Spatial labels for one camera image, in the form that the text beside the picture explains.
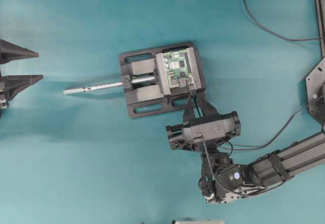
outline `threaded rod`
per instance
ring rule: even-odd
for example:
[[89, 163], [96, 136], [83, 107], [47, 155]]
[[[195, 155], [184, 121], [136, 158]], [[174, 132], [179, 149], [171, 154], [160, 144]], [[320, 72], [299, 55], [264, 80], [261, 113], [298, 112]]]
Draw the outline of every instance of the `threaded rod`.
[[[133, 77], [131, 78], [131, 84], [137, 84], [137, 83], [144, 83], [144, 82], [150, 82], [155, 81], [154, 76], [139, 76], [139, 77]], [[82, 92], [88, 92], [88, 91], [94, 91], [99, 89], [105, 89], [105, 88], [113, 88], [122, 86], [122, 81], [113, 82], [113, 83], [107, 83], [107, 84], [100, 84], [100, 85], [94, 85], [90, 87], [82, 87], [82, 88], [73, 88], [73, 89], [67, 89], [64, 90], [64, 94], [71, 94], [71, 93], [82, 93]]]

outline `teal tabletop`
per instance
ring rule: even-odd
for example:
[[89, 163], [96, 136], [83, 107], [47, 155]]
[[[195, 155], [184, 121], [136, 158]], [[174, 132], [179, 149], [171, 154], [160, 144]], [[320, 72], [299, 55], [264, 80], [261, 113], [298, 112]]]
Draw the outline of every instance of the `teal tabletop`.
[[[287, 37], [318, 36], [314, 0], [247, 3]], [[62, 94], [119, 80], [121, 53], [193, 41], [208, 101], [239, 114], [232, 142], [260, 145], [306, 104], [318, 41], [262, 31], [242, 0], [0, 0], [0, 38], [40, 54], [2, 65], [3, 76], [44, 75], [0, 119], [0, 223], [323, 223], [325, 166], [255, 198], [206, 204], [199, 154], [168, 144], [165, 126], [181, 123], [182, 111], [130, 119], [120, 87]], [[319, 131], [304, 111], [268, 148], [232, 158], [248, 164]]]

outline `black wire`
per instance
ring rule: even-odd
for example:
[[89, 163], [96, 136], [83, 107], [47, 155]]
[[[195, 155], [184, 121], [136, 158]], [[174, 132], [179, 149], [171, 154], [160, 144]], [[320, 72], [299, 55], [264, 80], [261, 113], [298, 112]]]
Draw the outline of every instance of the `black wire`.
[[246, 0], [243, 0], [244, 1], [244, 5], [245, 5], [245, 9], [246, 9], [246, 12], [248, 13], [249, 17], [252, 19], [252, 21], [261, 29], [263, 29], [264, 31], [280, 38], [280, 39], [283, 39], [283, 40], [286, 40], [286, 41], [290, 41], [290, 42], [301, 42], [301, 41], [311, 41], [311, 40], [323, 40], [325, 39], [325, 37], [318, 37], [318, 38], [305, 38], [305, 39], [290, 39], [290, 38], [286, 38], [270, 29], [268, 29], [267, 27], [263, 26], [262, 24], [260, 24], [253, 16], [253, 14], [251, 13], [251, 11], [248, 9], [248, 6], [247, 6], [247, 3], [246, 3]]
[[199, 117], [201, 117], [200, 110], [199, 110], [199, 107], [198, 107], [198, 104], [197, 104], [197, 98], [194, 97], [193, 100], [194, 100], [195, 106], [196, 106], [196, 108], [197, 108], [197, 111], [198, 111]]
[[275, 187], [272, 187], [272, 188], [263, 188], [263, 189], [260, 189], [256, 192], [253, 192], [253, 193], [250, 193], [250, 194], [242, 194], [242, 193], [239, 193], [239, 192], [236, 192], [236, 191], [232, 191], [226, 187], [224, 187], [218, 180], [218, 178], [214, 175], [213, 173], [213, 170], [212, 170], [212, 166], [211, 166], [211, 162], [210, 162], [210, 156], [209, 156], [209, 152], [208, 152], [208, 149], [207, 149], [207, 146], [205, 144], [205, 140], [203, 138], [203, 135], [201, 134], [201, 138], [202, 138], [202, 142], [203, 142], [203, 146], [204, 146], [204, 150], [205, 150], [205, 155], [206, 155], [206, 158], [207, 158], [207, 161], [208, 161], [208, 165], [209, 165], [209, 169], [210, 169], [210, 172], [212, 174], [212, 176], [214, 177], [215, 181], [218, 183], [218, 185], [223, 188], [224, 190], [228, 191], [228, 192], [231, 192], [233, 194], [236, 194], [236, 195], [239, 195], [241, 197], [253, 197], [253, 196], [257, 196], [257, 195], [260, 195], [260, 194], [263, 194], [265, 192], [268, 192], [270, 190], [273, 190], [279, 186], [281, 186], [282, 184], [285, 183], [285, 181], [281, 182], [280, 184], [278, 184], [277, 186]]
[[234, 146], [233, 146], [233, 144], [232, 144], [231, 142], [229, 142], [229, 141], [227, 141], [227, 143], [229, 143], [229, 144], [230, 144], [230, 147], [232, 148], [230, 154], [228, 155], [228, 157], [230, 157], [230, 156], [232, 155], [233, 151], [234, 151]]
[[261, 146], [257, 146], [255, 148], [248, 148], [248, 149], [231, 149], [231, 148], [226, 148], [221, 146], [220, 148], [222, 149], [226, 149], [226, 150], [233, 150], [233, 151], [251, 151], [251, 150], [259, 150], [259, 149], [263, 149], [266, 148], [267, 146], [269, 146], [270, 144], [272, 144], [278, 137], [279, 135], [287, 128], [287, 126], [290, 124], [290, 122], [295, 118], [295, 116], [302, 112], [303, 110], [305, 110], [306, 108], [308, 108], [310, 105], [316, 103], [317, 101], [319, 101], [320, 99], [324, 98], [325, 94], [323, 94], [322, 96], [318, 97], [317, 99], [313, 100], [312, 102], [306, 104], [304, 107], [302, 107], [301, 109], [299, 109], [298, 111], [296, 111], [290, 118], [289, 120], [286, 122], [286, 124], [280, 129], [280, 131], [266, 144], [261, 145]]

